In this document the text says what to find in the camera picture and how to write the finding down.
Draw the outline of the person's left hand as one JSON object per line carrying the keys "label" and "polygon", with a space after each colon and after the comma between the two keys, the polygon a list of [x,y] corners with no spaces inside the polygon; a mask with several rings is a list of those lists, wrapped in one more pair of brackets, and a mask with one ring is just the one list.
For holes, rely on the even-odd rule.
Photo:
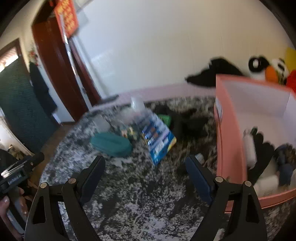
{"label": "person's left hand", "polygon": [[[28,216],[28,208],[27,208],[27,205],[26,205],[25,198],[23,197],[24,190],[22,188],[19,188],[19,194],[20,194],[19,203],[20,203],[20,206],[21,206],[22,214],[25,217],[27,217]],[[6,227],[11,232],[11,234],[14,236],[14,238],[16,240],[22,240],[23,239],[22,235],[14,228],[14,226],[12,225],[11,221],[9,220],[9,218],[7,216],[7,212],[8,212],[8,209],[9,209],[9,204],[10,204],[10,200],[9,200],[9,198],[7,196],[5,196],[1,200],[1,219],[5,223]]]}

